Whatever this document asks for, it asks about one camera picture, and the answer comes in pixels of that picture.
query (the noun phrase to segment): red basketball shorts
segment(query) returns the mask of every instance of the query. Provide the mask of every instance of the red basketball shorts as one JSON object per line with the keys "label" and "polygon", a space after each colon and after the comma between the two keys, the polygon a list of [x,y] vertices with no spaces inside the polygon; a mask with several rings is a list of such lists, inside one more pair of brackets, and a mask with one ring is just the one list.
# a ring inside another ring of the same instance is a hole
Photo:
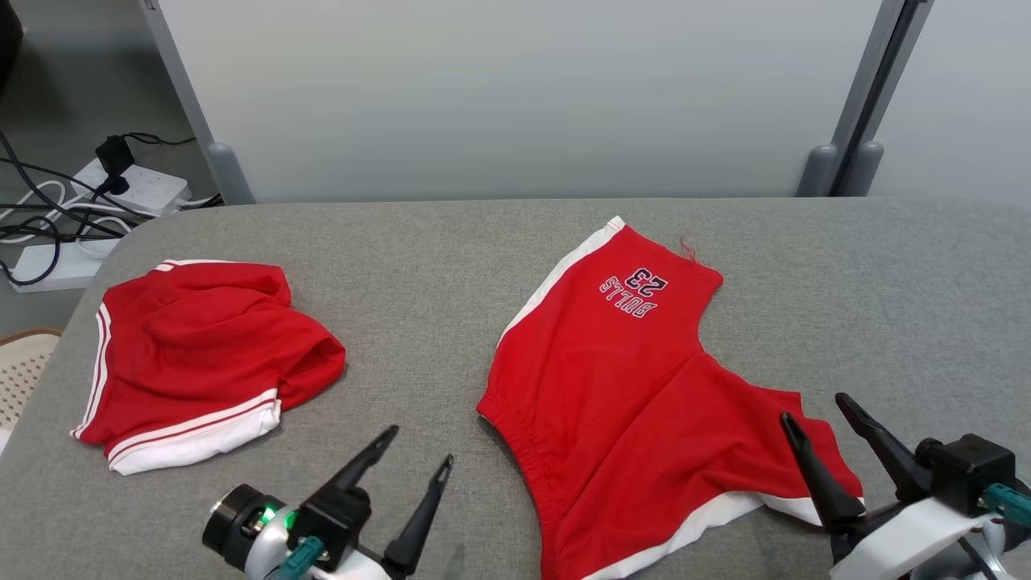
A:
{"label": "red basketball shorts", "polygon": [[544,580],[624,578],[766,505],[819,525],[780,429],[792,413],[855,497],[830,425],[702,348],[723,276],[613,217],[508,326],[477,406],[540,520]]}
{"label": "red basketball shorts", "polygon": [[82,422],[122,475],[188,466],[279,424],[343,372],[344,349],[290,308],[278,266],[166,260],[107,289]]}

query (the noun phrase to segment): printed logo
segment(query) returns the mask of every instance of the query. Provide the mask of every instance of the printed logo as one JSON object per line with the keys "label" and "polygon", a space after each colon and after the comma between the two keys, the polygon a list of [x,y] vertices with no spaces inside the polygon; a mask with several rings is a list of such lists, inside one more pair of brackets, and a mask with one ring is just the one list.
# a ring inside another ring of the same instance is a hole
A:
{"label": "printed logo", "polygon": [[620,281],[620,278],[614,275],[610,276],[598,286],[598,289],[606,295],[605,300],[612,303],[616,308],[634,317],[644,318],[645,314],[659,306],[655,303],[646,303],[644,299],[653,298],[667,283],[665,279],[653,274],[647,268],[637,268],[637,271],[623,281]]}

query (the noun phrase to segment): teal connector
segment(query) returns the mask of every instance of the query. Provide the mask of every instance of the teal connector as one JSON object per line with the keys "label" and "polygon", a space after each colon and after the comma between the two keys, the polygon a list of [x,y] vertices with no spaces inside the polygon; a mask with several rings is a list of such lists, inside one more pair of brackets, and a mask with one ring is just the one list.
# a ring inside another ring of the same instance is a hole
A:
{"label": "teal connector", "polygon": [[985,491],[985,503],[989,510],[1002,517],[1031,526],[1031,498],[1001,483],[993,483]]}
{"label": "teal connector", "polygon": [[268,580],[301,580],[304,573],[314,566],[325,549],[326,546],[323,545],[322,540],[314,536],[308,536],[297,546],[296,550],[287,556],[287,559],[282,560],[282,566]]}

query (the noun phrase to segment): robotic arm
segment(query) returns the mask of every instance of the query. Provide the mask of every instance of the robotic arm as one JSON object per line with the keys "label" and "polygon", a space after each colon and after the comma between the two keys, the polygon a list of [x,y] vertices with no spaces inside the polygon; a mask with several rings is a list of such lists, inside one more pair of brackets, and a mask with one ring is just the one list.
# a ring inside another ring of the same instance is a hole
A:
{"label": "robotic arm", "polygon": [[358,487],[394,437],[379,435],[298,507],[288,507],[250,485],[233,488],[210,512],[203,543],[242,571],[247,580],[403,580],[414,574],[455,458],[430,479],[426,496],[401,535],[380,556],[359,544],[372,515],[369,494]]}
{"label": "robotic arm", "polygon": [[975,435],[913,453],[847,395],[835,402],[895,484],[897,503],[866,511],[788,413],[780,417],[824,528],[832,580],[1012,580],[999,556],[1028,538],[1031,498],[1008,449]]}

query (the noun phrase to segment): elastic waistband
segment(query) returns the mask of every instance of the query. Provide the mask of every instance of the elastic waistband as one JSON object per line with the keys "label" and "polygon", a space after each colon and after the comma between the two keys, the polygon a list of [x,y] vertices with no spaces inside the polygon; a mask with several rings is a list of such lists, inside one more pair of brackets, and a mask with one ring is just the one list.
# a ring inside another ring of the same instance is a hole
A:
{"label": "elastic waistband", "polygon": [[533,448],[532,438],[508,411],[504,402],[491,396],[490,388],[479,400],[476,412],[490,421],[505,440],[519,464],[520,471],[523,472],[523,478],[537,508],[537,519],[540,521],[541,580],[557,580],[555,542],[559,528],[559,509],[551,483],[547,481],[547,471]]}

